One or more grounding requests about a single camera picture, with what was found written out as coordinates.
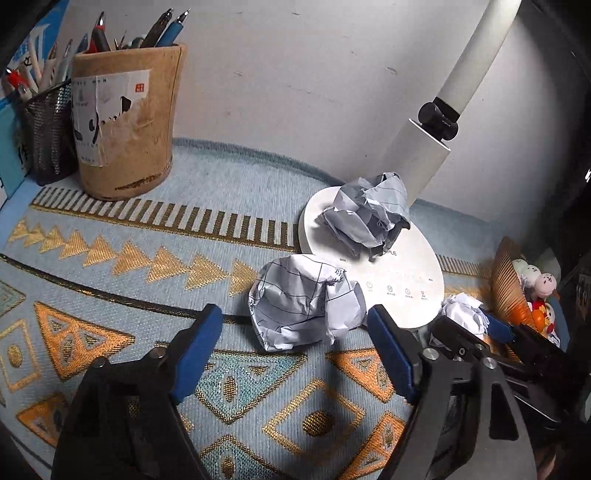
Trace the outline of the paper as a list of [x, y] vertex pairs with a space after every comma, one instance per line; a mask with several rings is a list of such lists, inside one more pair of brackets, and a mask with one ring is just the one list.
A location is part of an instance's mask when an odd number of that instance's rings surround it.
[[267, 352], [328, 345], [363, 324], [367, 303], [360, 283], [341, 265], [310, 254], [270, 261], [249, 290], [249, 314]]
[[360, 177], [339, 187], [318, 220], [353, 257], [365, 251], [375, 261], [388, 253], [403, 230], [411, 229], [406, 186], [394, 172]]
[[481, 309], [483, 303], [466, 293], [448, 296], [441, 313], [481, 340], [488, 334], [489, 319]]

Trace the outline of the pastel dango plush toy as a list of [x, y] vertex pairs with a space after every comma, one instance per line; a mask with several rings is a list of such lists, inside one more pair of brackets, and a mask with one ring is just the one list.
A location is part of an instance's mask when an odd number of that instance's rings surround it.
[[528, 298], [546, 299], [556, 290], [557, 280], [551, 273], [543, 273], [521, 258], [514, 259], [512, 265]]

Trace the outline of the white kitty fries plush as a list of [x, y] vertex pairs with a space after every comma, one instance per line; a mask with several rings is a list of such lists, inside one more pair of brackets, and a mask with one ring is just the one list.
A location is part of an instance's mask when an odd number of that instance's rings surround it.
[[556, 330], [556, 315], [551, 304], [537, 299], [528, 302], [528, 307], [531, 311], [535, 330], [552, 344], [560, 347], [561, 341]]

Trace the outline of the brown woven basket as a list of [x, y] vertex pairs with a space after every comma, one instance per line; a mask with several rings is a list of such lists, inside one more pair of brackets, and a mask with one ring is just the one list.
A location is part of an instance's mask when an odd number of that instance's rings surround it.
[[490, 277], [494, 311], [500, 320], [512, 325], [532, 320], [520, 278], [512, 264], [520, 254], [519, 246], [505, 236], [497, 249]]

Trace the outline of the patterned blue woven mat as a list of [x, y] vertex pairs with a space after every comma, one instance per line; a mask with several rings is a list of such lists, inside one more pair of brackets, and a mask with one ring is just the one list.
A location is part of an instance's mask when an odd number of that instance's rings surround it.
[[375, 479], [410, 414], [365, 329], [269, 354], [246, 300], [297, 248], [328, 175], [296, 161], [179, 140], [166, 181], [99, 201], [70, 177], [27, 180], [1, 210], [1, 441], [48, 478], [91, 362], [164, 347], [208, 303], [224, 325], [178, 412], [215, 479]]

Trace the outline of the white desk lamp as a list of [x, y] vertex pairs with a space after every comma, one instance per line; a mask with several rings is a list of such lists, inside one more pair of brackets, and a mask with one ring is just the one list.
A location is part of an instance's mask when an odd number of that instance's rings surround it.
[[[449, 141], [459, 131], [459, 119], [497, 57], [517, 16], [517, 1], [488, 3], [468, 44], [435, 98], [424, 104], [417, 119], [401, 128], [385, 155], [386, 172], [397, 173], [408, 192], [409, 208], [441, 168], [451, 150]], [[341, 265], [362, 286], [370, 308], [382, 305], [402, 328], [419, 328], [438, 313], [444, 279], [436, 254], [411, 221], [384, 256], [370, 261], [363, 251], [353, 257], [318, 220], [339, 187], [315, 193], [298, 222], [301, 251]]]

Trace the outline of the black mesh pen holder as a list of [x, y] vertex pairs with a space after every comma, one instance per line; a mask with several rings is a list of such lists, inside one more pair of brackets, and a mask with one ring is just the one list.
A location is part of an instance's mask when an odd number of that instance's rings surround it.
[[70, 80], [26, 101], [22, 120], [32, 155], [32, 175], [38, 185], [56, 182], [78, 170]]

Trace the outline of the cork pen holder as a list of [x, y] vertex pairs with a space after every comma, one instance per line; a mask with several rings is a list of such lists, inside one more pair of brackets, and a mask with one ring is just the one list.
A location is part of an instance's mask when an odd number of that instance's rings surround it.
[[73, 133], [88, 195], [129, 199], [166, 179], [186, 53], [174, 44], [74, 57]]

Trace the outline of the blue cover workbook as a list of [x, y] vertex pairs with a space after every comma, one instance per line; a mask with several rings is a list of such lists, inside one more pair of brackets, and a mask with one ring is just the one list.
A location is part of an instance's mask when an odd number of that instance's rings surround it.
[[[32, 65], [29, 55], [29, 39], [35, 47], [39, 65], [47, 58], [56, 42], [69, 1], [51, 1], [52, 7], [27, 32], [16, 47], [7, 67], [17, 71], [23, 65], [30, 75]], [[25, 135], [21, 125], [21, 97], [6, 80], [5, 69], [1, 69], [1, 206], [15, 194], [31, 168], [31, 155], [27, 151]]]

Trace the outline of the dark monitor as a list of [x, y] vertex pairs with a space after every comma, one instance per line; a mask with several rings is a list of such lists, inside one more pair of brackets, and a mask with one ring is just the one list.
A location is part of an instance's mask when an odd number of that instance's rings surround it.
[[567, 165], [549, 198], [546, 241], [567, 275], [590, 252], [590, 62], [577, 60], [584, 75], [577, 96], [581, 112], [569, 146]]

